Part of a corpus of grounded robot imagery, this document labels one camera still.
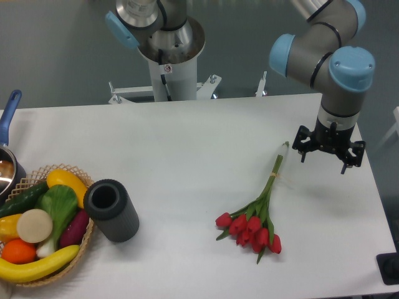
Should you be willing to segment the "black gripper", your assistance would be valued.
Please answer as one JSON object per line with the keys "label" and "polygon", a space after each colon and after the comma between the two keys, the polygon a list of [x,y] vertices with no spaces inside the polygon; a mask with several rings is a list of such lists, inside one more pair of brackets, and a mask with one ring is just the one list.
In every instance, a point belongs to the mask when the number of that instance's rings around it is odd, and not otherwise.
{"label": "black gripper", "polygon": [[341,118],[332,115],[318,115],[314,131],[301,125],[293,142],[293,149],[301,155],[301,163],[306,154],[319,150],[330,154],[341,154],[343,162],[341,174],[347,168],[361,167],[365,153],[365,141],[351,141],[356,121],[353,117]]}

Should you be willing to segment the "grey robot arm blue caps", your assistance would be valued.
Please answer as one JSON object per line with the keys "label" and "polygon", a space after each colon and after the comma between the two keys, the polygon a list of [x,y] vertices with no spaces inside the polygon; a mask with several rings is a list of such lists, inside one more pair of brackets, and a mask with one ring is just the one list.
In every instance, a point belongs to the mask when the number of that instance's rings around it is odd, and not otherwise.
{"label": "grey robot arm blue caps", "polygon": [[[294,1],[309,24],[302,36],[281,35],[269,53],[269,66],[281,76],[321,93],[315,128],[298,129],[292,147],[302,156],[316,150],[334,154],[344,168],[358,167],[364,141],[351,136],[375,59],[348,42],[366,20],[359,1]],[[187,14],[186,1],[117,1],[105,23],[119,43],[147,60],[158,102],[197,100],[197,58],[205,45],[202,26]]]}

